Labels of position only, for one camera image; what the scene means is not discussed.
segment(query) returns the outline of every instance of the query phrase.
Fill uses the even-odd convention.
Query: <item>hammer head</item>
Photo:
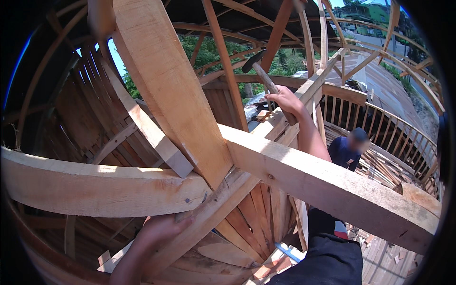
[[[268,50],[262,50],[259,53],[255,54],[254,56],[252,56],[251,58],[249,58],[249,60],[242,67],[242,72],[243,73],[249,72],[252,69],[253,64],[255,62],[259,62],[267,51]]]

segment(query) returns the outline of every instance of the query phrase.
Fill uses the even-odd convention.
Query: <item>blue object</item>
[[[278,249],[280,249],[281,252],[285,253],[286,255],[288,255],[292,260],[296,261],[297,263],[300,263],[302,259],[300,259],[299,257],[293,255],[291,253],[291,249],[289,249],[287,247],[287,249],[283,248],[280,243],[275,243],[275,247],[277,247]]]
[[[347,137],[341,136],[332,141],[328,148],[329,156],[334,164],[355,171],[361,154],[348,148]]]

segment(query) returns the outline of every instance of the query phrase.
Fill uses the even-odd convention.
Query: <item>hammer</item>
[[[266,88],[269,90],[269,93],[279,94],[277,87],[274,85],[272,80],[269,78],[268,74],[258,64],[258,62],[263,58],[264,53],[267,51],[268,50],[262,50],[259,53],[257,53],[256,55],[249,58],[249,60],[242,67],[242,72],[247,73],[253,68],[256,71],[256,73],[258,74],[258,76],[261,78],[261,80],[263,81],[263,84],[266,85]],[[284,110],[282,110],[282,112],[284,113],[286,120],[288,121],[288,123],[291,126],[295,125],[298,122],[298,120],[292,113],[285,112]]]

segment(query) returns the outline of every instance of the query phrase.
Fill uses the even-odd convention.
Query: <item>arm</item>
[[[348,170],[354,172],[356,170],[356,167],[358,166],[360,158],[361,158],[361,156],[359,155],[358,158],[354,162],[350,163],[350,165],[348,166]]]
[[[292,113],[298,119],[299,150],[332,162],[326,145],[304,104],[287,87],[280,85],[276,85],[276,87],[280,94],[266,94],[264,97],[276,101],[282,110]]]
[[[150,258],[152,251],[159,243],[180,234],[193,221],[194,218],[190,217],[176,223],[174,215],[147,217],[130,249],[112,272],[109,285],[139,285],[144,264]]]

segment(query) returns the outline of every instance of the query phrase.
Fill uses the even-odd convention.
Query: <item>hand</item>
[[[146,244],[169,240],[182,233],[194,221],[195,218],[188,217],[181,222],[176,223],[174,214],[148,216],[144,221],[143,228],[136,236],[136,239],[139,239]]]
[[[264,97],[267,100],[277,102],[282,110],[292,113],[299,118],[302,110],[305,108],[304,104],[287,87],[281,85],[276,85],[276,87],[279,94],[266,94]]]

